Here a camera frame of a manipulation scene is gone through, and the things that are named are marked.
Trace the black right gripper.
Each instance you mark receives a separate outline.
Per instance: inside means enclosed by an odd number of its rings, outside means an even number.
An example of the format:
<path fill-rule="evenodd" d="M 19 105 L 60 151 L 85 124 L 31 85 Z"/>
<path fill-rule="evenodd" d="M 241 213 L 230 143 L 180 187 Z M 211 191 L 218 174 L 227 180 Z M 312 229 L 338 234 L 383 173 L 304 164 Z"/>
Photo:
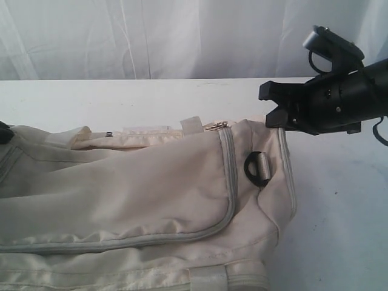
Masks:
<path fill-rule="evenodd" d="M 260 101 L 284 105 L 266 115 L 265 125 L 310 135 L 361 131 L 363 74 L 313 78 L 305 83 L 267 81 L 259 87 Z"/>

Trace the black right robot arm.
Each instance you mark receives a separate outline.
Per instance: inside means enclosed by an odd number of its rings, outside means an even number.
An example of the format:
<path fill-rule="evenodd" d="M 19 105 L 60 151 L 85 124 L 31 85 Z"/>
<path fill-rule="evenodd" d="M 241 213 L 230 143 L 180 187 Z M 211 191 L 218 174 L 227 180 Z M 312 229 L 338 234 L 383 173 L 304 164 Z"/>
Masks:
<path fill-rule="evenodd" d="M 387 60 L 303 84 L 267 81 L 258 98 L 277 104 L 266 116 L 268 128 L 310 135 L 359 133 L 363 121 L 387 115 Z"/>

